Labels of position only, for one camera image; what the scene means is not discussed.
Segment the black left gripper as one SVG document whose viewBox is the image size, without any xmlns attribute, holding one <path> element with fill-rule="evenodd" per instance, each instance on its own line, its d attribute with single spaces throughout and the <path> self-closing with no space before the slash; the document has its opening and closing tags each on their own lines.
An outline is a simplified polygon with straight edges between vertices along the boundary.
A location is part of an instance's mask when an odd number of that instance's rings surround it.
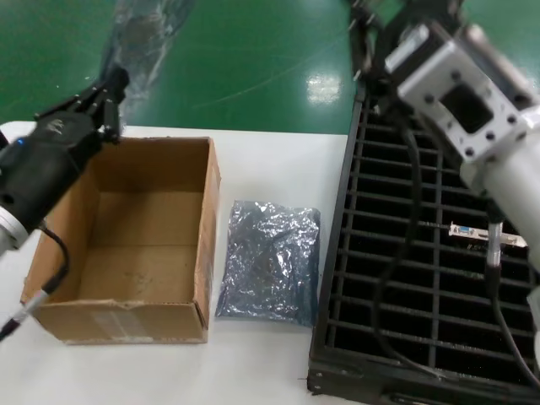
<svg viewBox="0 0 540 405">
<path fill-rule="evenodd" d="M 36 113 L 35 130 L 1 152 L 1 206 L 26 231 L 36 229 L 83 174 L 101 141 L 119 143 L 128 85 L 127 71 L 113 67 L 78 94 Z M 100 136 L 89 116 L 102 122 Z"/>
</svg>

